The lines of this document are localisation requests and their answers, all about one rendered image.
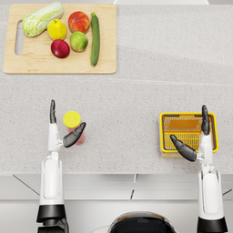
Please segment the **yellow slatted basket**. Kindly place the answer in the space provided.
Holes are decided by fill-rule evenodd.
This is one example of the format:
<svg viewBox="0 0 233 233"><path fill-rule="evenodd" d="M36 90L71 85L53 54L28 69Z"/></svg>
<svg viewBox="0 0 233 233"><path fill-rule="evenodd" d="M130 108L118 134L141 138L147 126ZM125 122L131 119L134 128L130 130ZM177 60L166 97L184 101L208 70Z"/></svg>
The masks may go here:
<svg viewBox="0 0 233 233"><path fill-rule="evenodd" d="M159 117L162 157L180 157L170 139L171 135L198 151L201 125L201 113L162 113Z"/></svg>

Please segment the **red chip can yellow lid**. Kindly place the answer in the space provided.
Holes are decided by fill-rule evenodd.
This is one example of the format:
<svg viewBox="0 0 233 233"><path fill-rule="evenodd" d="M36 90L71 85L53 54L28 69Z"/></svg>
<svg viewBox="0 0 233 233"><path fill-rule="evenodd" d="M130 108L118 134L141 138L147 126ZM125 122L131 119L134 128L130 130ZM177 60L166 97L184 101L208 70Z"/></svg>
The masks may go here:
<svg viewBox="0 0 233 233"><path fill-rule="evenodd" d="M86 123L81 121L81 116L76 111L69 111L64 114L63 123L68 131L63 139L64 147L81 145L85 141L86 127Z"/></svg>

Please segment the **wooden cutting board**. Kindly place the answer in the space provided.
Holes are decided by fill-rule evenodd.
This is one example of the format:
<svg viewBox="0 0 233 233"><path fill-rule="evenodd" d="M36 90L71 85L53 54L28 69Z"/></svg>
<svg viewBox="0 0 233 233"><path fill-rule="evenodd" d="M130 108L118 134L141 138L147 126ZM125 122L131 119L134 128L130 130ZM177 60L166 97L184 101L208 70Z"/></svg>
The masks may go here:
<svg viewBox="0 0 233 233"><path fill-rule="evenodd" d="M13 4L9 9L3 70L7 74L113 74L117 70L117 7L113 4L65 4L62 21L76 10L96 14L100 25L100 54L96 66L90 63L91 48L71 51L66 58L55 57L47 32L24 37L21 55L15 53L16 31L25 16L41 4Z"/></svg>

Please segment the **dark red apple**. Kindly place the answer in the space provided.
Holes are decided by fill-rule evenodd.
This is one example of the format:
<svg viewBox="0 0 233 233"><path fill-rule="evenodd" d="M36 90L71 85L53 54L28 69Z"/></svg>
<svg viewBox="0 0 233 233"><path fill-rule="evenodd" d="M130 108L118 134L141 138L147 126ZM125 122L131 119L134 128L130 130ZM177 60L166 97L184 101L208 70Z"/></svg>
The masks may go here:
<svg viewBox="0 0 233 233"><path fill-rule="evenodd" d="M70 47L66 41L57 39L51 44L51 52L58 58L65 58L70 53Z"/></svg>

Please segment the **dark round robot body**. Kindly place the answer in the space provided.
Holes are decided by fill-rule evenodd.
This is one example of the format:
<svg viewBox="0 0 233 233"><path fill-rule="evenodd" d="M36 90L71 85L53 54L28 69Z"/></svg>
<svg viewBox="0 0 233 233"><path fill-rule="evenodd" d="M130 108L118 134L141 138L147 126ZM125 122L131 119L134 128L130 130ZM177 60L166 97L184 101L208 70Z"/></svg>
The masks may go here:
<svg viewBox="0 0 233 233"><path fill-rule="evenodd" d="M117 217L107 233L177 233L170 221L156 213L134 211Z"/></svg>

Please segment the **green apple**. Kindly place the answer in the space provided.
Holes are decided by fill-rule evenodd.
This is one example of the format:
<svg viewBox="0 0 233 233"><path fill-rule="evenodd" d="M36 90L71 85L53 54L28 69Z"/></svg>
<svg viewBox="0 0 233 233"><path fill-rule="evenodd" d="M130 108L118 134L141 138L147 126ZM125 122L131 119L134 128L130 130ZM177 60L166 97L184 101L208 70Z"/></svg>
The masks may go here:
<svg viewBox="0 0 233 233"><path fill-rule="evenodd" d="M74 32L69 41L72 49L76 52L84 51L88 45L88 38L82 32Z"/></svg>

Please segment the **green cucumber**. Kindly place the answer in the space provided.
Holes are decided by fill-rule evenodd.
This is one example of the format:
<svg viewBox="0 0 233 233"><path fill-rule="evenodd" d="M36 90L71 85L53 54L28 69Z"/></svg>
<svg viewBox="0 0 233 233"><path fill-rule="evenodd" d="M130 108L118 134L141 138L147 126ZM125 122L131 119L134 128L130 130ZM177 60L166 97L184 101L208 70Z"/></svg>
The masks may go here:
<svg viewBox="0 0 233 233"><path fill-rule="evenodd" d="M91 14L91 28L92 28L92 49L90 62L92 66L96 66L100 52L100 27L99 20L95 13Z"/></svg>

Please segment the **napa cabbage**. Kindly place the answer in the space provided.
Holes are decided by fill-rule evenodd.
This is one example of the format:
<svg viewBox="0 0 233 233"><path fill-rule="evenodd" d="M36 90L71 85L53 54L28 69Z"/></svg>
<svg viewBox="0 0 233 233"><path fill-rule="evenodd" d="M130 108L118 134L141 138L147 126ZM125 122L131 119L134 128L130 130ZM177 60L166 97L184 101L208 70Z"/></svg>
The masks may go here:
<svg viewBox="0 0 233 233"><path fill-rule="evenodd" d="M59 2L37 9L23 19L22 27L26 36L40 35L47 29L47 25L53 19L60 19L64 13L64 7Z"/></svg>

